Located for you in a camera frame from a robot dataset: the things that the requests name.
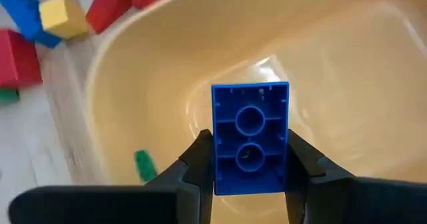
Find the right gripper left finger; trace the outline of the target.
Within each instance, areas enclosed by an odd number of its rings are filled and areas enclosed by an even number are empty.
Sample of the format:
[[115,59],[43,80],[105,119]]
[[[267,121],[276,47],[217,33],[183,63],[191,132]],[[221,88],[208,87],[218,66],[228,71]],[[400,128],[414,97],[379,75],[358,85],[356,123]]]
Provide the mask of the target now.
[[214,190],[214,138],[204,129],[165,171],[145,185],[167,194],[154,223],[211,223]]

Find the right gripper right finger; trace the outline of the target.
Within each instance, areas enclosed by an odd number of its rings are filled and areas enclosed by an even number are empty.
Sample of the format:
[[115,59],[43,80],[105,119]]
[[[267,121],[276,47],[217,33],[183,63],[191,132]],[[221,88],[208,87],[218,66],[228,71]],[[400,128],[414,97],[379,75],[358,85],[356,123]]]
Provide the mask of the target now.
[[285,196],[290,223],[345,223],[353,178],[288,130]]

